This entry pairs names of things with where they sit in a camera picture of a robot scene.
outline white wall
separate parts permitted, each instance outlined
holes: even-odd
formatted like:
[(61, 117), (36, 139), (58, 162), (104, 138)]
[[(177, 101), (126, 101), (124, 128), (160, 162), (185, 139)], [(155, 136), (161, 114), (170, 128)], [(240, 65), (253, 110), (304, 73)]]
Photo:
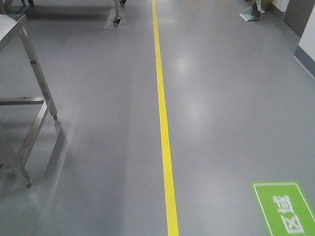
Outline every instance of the white wall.
[(286, 11), (289, 0), (273, 0), (272, 4), (277, 7), (282, 12)]
[(315, 60), (315, 7), (307, 22), (299, 46)]

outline metal cart leg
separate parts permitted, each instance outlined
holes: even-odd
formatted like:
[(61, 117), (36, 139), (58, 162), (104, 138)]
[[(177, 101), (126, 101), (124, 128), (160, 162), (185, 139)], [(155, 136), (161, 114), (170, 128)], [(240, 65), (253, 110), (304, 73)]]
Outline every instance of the metal cart leg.
[(119, 23), (120, 23), (120, 15), (119, 15), (119, 6), (118, 6), (118, 0), (114, 0), (115, 2), (115, 12), (116, 12), (116, 16), (115, 18), (113, 19), (113, 23), (114, 23), (114, 26), (118, 26)]
[(28, 36), (28, 32), (26, 27), (24, 26), (22, 30), (20, 31), (20, 38), (22, 40), (23, 46), (25, 48), (25, 51), (28, 55), (28, 58), (31, 62), (32, 69), (34, 71), (35, 77), (37, 79), (37, 82), (40, 86), (41, 92), (45, 98), (46, 104), (50, 103), (49, 112), (50, 115), (54, 117), (55, 120), (57, 120), (57, 109), (54, 104), (53, 98), (51, 96), (51, 93), (48, 89), (47, 82), (45, 80), (44, 73), (41, 69), (41, 66), (39, 64), (38, 58), (36, 56), (34, 47), (31, 43), (31, 40)]
[(22, 165), (18, 156), (14, 153), (14, 150), (10, 146), (7, 138), (0, 129), (0, 151), (1, 157), (4, 160), (5, 165), (9, 165), (18, 179), (27, 187), (31, 185), (31, 179)]

